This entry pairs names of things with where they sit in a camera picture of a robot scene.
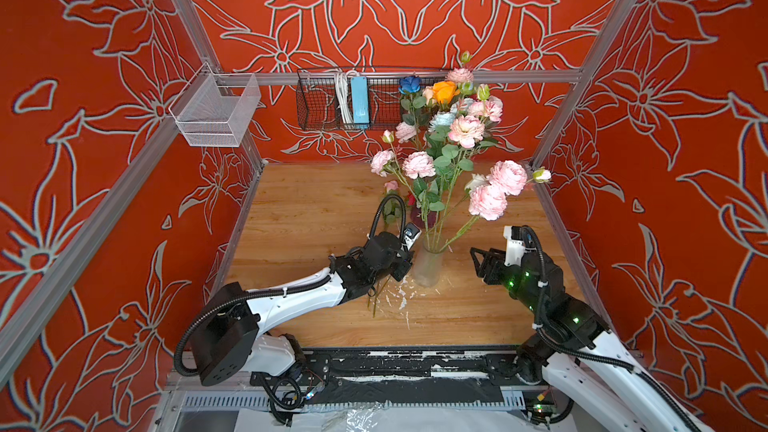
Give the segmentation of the pink mini rose spray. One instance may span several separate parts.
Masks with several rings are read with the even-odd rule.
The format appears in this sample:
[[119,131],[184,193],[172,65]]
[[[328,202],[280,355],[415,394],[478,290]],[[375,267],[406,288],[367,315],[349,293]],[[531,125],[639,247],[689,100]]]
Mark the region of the pink mini rose spray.
[[[433,158],[437,160],[437,165],[439,165],[441,160],[437,157]],[[385,193],[381,202],[380,217],[374,221],[374,229],[379,228],[379,223],[381,221],[387,223],[394,223],[399,221],[402,225],[406,225],[406,223],[411,222],[409,206],[407,205],[408,195],[406,188],[404,186],[394,185],[392,178],[388,178],[389,181],[385,183]],[[454,189],[453,191],[449,191],[445,197],[447,199],[447,210],[443,214],[442,218],[438,221],[438,225],[441,229],[439,235],[440,244],[453,236],[469,218],[468,200],[465,194],[463,194],[462,189]],[[415,256],[421,249],[422,242],[425,238],[426,232],[421,230],[420,238],[416,241]],[[409,273],[408,279],[415,283]]]

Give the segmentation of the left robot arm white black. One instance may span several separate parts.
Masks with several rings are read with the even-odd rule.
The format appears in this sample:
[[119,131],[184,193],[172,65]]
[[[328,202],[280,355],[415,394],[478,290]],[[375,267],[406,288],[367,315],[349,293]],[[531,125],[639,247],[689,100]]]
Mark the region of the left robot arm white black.
[[279,376],[298,362],[299,348],[272,329],[316,310],[333,308],[374,293],[386,278],[397,282],[413,265],[421,230],[406,217],[402,197],[385,196],[364,245],[303,279],[266,289],[245,290],[237,282],[216,292],[182,334],[173,368],[217,385],[237,372]]

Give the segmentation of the large pink peony spray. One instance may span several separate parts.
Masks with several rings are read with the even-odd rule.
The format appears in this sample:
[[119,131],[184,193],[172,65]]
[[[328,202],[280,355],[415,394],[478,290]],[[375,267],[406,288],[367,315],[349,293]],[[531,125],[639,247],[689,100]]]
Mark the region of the large pink peony spray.
[[486,222],[500,219],[506,212],[510,197],[519,196],[528,186],[549,183],[552,178],[552,172],[545,167],[531,169],[513,160],[496,162],[486,175],[474,174],[464,189],[469,218],[435,251],[446,251],[480,219]]

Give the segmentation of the peach rose flower stem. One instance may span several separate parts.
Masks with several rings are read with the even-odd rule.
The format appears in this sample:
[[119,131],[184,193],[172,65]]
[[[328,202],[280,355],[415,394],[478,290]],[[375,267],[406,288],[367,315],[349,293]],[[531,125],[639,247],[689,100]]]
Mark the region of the peach rose flower stem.
[[427,105],[434,105],[435,99],[434,99],[434,89],[432,86],[427,86],[423,89],[422,95],[426,101]]

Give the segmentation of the white hydrangea flower stem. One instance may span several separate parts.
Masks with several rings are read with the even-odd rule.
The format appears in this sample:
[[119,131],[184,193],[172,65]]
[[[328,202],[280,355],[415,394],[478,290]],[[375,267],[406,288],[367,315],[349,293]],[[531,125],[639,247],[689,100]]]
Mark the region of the white hydrangea flower stem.
[[458,117],[473,117],[484,125],[500,121],[503,104],[491,94],[487,84],[474,87],[469,82],[461,83],[456,92],[448,108],[433,115],[429,122],[430,132],[450,126]]

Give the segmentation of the blue rose flower stem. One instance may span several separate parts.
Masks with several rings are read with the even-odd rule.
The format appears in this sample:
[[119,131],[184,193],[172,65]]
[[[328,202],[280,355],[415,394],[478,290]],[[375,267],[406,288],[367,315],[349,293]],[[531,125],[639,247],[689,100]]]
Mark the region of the blue rose flower stem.
[[411,75],[401,78],[398,90],[400,92],[400,105],[402,120],[411,126],[419,127],[423,124],[423,111],[427,99],[423,94],[421,79]]

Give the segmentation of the pink carnation spray stem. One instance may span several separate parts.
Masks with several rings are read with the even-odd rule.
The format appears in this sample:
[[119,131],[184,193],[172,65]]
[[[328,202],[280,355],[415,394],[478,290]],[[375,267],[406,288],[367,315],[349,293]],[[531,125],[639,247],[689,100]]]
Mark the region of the pink carnation spray stem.
[[458,59],[458,67],[450,70],[445,79],[456,85],[471,84],[474,81],[474,74],[468,67],[472,55],[469,51],[463,51]]

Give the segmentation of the pink peony flower stem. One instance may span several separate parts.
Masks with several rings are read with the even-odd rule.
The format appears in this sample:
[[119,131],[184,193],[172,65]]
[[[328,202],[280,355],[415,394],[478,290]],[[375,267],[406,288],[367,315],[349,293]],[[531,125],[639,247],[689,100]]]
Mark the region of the pink peony flower stem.
[[395,138],[401,144],[406,142],[419,143],[419,128],[406,122],[400,122],[395,130]]

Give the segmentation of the yellow rose flower stem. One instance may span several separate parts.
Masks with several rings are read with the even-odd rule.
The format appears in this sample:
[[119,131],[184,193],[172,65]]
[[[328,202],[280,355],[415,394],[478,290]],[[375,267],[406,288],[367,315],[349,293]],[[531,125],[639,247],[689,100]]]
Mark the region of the yellow rose flower stem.
[[438,82],[431,87],[431,90],[431,101],[443,109],[448,108],[454,98],[459,94],[457,84],[452,81]]

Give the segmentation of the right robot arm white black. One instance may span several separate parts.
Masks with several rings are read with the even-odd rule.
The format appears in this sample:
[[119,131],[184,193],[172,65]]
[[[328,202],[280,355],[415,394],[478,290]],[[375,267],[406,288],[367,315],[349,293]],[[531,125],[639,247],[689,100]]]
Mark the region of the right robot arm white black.
[[476,275],[503,287],[533,315],[533,334],[513,367],[526,384],[544,382],[614,431],[705,431],[625,348],[608,324],[566,291],[563,271],[537,247],[470,250]]

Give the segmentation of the purple ribbed glass vase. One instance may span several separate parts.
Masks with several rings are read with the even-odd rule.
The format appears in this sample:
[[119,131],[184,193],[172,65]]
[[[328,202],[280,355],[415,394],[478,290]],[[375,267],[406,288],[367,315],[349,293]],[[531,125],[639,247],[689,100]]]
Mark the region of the purple ribbed glass vase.
[[426,215],[427,222],[424,222],[422,210],[418,206],[415,196],[411,193],[408,194],[407,205],[409,206],[410,221],[422,231],[425,231],[427,228],[432,228],[437,223],[437,213],[435,211],[429,211]]

